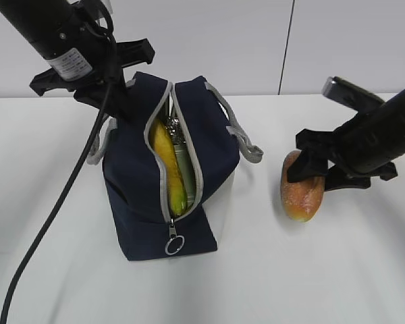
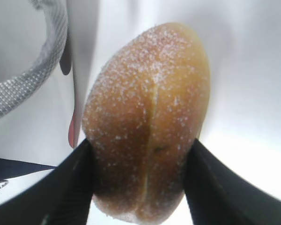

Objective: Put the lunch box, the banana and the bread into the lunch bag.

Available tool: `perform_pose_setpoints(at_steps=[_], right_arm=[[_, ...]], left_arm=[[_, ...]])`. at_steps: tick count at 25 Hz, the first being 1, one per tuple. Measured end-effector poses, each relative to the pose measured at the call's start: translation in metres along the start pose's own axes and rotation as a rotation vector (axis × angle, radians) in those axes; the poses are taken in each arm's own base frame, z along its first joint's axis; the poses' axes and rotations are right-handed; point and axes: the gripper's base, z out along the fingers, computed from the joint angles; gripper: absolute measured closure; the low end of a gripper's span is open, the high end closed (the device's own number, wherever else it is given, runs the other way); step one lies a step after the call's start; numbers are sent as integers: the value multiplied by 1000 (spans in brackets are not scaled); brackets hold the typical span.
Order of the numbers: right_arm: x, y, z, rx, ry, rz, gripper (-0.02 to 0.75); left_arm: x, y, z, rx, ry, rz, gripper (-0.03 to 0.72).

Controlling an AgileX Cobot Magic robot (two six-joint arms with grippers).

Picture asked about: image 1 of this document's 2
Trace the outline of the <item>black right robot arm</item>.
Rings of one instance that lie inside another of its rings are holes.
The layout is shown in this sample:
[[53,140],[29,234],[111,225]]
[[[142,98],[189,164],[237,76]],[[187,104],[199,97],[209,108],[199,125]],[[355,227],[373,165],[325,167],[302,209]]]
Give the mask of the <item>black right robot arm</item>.
[[296,135],[298,158],[287,168],[290,183],[312,177],[325,190],[367,189],[371,178],[397,177],[394,159],[405,154],[405,89],[388,101],[339,77],[329,77],[325,98],[355,110],[333,131],[303,129]]

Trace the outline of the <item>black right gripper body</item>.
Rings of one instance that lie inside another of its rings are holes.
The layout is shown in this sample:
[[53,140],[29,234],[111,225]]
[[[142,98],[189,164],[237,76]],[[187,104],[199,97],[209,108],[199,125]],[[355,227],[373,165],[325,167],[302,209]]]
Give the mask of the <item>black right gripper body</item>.
[[378,177],[388,181],[398,176],[396,166],[392,162],[384,163],[379,167],[372,167],[369,171],[356,171],[346,163],[345,158],[337,150],[333,132],[303,129],[296,135],[296,148],[301,151],[310,149],[316,152],[320,157],[327,159],[328,170],[331,167],[339,167],[352,177]]

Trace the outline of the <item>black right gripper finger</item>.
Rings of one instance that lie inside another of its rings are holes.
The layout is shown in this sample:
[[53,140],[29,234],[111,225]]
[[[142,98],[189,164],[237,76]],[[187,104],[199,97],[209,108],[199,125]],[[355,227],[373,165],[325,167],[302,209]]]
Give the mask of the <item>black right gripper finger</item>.
[[300,152],[298,158],[288,167],[287,180],[290,183],[305,181],[328,174],[328,161],[310,149]]
[[371,187],[370,177],[358,178],[348,175],[339,167],[331,167],[325,177],[325,191],[341,189],[367,189]]

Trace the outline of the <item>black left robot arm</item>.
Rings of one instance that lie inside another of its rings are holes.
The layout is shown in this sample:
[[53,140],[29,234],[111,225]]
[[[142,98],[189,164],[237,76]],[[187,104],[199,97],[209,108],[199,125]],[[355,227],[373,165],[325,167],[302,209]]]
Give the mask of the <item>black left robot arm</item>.
[[66,89],[80,103],[132,119],[124,69],[152,63],[155,50],[146,38],[117,42],[102,1],[0,1],[0,13],[50,66],[30,83],[38,96]]

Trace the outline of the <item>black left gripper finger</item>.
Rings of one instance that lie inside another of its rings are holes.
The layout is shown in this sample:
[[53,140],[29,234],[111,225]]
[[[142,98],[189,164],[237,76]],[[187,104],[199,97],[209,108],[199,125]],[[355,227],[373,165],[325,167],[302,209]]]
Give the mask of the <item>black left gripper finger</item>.
[[115,85],[109,93],[102,124],[109,118],[121,119],[130,125],[146,122],[148,117],[144,106],[144,82],[131,80],[125,88]]

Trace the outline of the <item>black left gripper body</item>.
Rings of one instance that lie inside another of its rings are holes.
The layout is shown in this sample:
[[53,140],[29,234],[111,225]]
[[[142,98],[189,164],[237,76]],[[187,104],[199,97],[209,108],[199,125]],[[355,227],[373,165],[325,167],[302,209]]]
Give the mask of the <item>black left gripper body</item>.
[[125,88],[124,69],[141,63],[150,64],[154,56],[155,50],[146,38],[119,42],[115,56],[108,54],[106,60],[95,65],[86,76],[65,81],[51,68],[36,75],[30,82],[30,88],[40,97],[50,90],[66,89],[73,92],[78,102],[99,109],[106,95],[109,79],[114,81],[113,87],[118,85],[120,88]]

